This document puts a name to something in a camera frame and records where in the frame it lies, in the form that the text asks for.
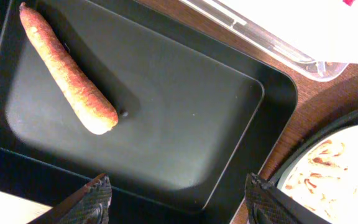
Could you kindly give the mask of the peanut and rice scraps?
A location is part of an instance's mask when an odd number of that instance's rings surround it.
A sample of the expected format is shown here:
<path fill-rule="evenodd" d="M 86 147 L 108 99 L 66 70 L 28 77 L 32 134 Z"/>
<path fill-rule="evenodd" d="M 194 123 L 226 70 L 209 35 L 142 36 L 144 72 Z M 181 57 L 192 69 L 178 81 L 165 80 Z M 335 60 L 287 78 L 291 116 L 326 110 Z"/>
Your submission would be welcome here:
<path fill-rule="evenodd" d="M 337 220 L 356 193 L 353 177 L 346 144 L 328 139 L 296 163 L 282 191 L 315 214 Z"/>

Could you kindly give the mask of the red wrapper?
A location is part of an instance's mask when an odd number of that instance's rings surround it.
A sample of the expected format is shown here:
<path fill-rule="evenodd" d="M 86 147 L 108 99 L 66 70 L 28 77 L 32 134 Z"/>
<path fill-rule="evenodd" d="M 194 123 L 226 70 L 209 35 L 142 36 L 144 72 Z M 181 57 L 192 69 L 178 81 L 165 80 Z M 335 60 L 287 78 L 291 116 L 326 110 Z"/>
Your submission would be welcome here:
<path fill-rule="evenodd" d="M 353 2 L 355 0 L 342 0 L 345 4 L 347 4 L 348 6 L 352 6 Z"/>

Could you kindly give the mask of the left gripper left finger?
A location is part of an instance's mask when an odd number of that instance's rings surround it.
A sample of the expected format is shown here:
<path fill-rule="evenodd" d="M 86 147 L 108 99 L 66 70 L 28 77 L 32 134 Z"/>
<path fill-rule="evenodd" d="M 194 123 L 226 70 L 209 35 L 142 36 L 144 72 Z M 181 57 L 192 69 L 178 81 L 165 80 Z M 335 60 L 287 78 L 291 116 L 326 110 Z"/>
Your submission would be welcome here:
<path fill-rule="evenodd" d="M 109 177 L 100 174 L 29 224 L 107 224 L 111 199 Z"/>

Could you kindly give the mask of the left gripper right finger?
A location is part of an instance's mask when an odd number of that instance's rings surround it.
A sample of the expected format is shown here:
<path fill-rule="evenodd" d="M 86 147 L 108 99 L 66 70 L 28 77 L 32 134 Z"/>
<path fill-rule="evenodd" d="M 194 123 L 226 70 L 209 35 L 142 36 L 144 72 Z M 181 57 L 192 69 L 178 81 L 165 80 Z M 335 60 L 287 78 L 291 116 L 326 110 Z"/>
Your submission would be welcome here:
<path fill-rule="evenodd" d="M 329 224 L 254 173 L 246 178 L 245 203 L 250 224 Z"/>

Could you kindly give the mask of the grey plate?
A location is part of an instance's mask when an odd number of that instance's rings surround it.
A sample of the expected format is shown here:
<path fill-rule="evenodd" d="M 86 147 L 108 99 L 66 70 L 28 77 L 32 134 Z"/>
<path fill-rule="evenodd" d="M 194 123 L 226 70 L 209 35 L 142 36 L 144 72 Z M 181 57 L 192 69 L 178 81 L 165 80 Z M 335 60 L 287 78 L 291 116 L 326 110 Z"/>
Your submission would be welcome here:
<path fill-rule="evenodd" d="M 358 125 L 307 147 L 277 187 L 329 223 L 358 223 Z"/>

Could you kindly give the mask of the black rectangular tray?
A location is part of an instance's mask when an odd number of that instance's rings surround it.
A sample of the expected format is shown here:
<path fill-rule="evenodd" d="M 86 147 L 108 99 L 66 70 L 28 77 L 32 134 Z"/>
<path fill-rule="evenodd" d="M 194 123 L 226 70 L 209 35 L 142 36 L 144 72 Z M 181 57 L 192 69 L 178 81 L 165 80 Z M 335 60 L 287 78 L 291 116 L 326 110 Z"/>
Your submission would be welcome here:
<path fill-rule="evenodd" d="M 27 1 L 119 113 L 74 114 L 19 19 L 0 15 L 0 190 L 55 206 L 99 174 L 111 223 L 229 223 L 293 114 L 286 74 L 135 1 Z"/>

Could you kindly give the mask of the black round tray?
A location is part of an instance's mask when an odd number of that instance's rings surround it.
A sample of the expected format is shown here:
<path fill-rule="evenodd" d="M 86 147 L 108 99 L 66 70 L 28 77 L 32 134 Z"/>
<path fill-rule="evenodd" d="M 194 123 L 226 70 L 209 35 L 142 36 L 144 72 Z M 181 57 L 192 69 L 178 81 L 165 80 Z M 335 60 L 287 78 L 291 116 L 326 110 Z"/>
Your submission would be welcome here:
<path fill-rule="evenodd" d="M 287 159 L 280 163 L 280 166 L 270 176 L 268 181 L 276 184 L 280 180 L 285 169 L 287 169 L 302 153 L 306 152 L 307 149 L 340 129 L 356 125 L 358 125 L 358 109 L 336 119 L 332 123 L 319 129 L 316 133 L 309 135 L 305 141 L 296 146 L 295 150 L 290 153 L 290 156 Z"/>

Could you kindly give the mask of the clear plastic bin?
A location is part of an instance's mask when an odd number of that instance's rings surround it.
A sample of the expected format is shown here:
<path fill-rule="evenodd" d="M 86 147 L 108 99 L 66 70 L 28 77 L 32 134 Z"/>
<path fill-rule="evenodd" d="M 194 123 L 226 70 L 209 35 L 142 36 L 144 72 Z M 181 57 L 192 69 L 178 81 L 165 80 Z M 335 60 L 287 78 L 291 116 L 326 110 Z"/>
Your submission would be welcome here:
<path fill-rule="evenodd" d="M 358 0 L 181 0 L 317 82 L 358 64 Z"/>

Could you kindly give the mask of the carrot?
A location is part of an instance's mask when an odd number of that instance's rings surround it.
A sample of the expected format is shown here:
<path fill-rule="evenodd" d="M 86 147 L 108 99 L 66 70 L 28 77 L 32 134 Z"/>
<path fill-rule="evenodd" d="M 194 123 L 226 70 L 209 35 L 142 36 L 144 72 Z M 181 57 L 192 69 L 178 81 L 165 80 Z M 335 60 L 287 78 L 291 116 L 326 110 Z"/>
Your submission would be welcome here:
<path fill-rule="evenodd" d="M 44 17 L 25 2 L 19 5 L 25 33 L 72 110 L 91 133 L 102 135 L 119 121 L 113 105 L 84 74 Z"/>

